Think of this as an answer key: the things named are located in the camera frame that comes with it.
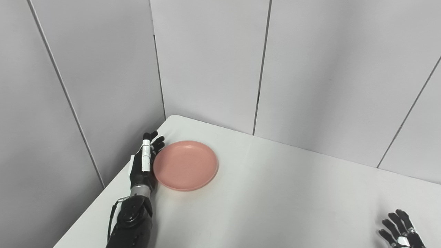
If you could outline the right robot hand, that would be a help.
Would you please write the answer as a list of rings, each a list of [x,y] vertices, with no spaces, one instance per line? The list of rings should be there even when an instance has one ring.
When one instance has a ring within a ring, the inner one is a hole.
[[[381,223],[386,229],[378,230],[378,234],[390,248],[426,248],[408,213],[404,210],[397,209],[388,213],[388,217]]]

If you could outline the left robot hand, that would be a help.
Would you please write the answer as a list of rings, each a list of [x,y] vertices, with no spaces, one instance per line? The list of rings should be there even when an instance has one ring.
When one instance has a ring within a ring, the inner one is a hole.
[[[164,137],[158,131],[144,133],[139,150],[131,159],[129,174],[130,188],[138,186],[148,187],[152,192],[156,189],[157,180],[153,171],[153,162],[164,148]]]

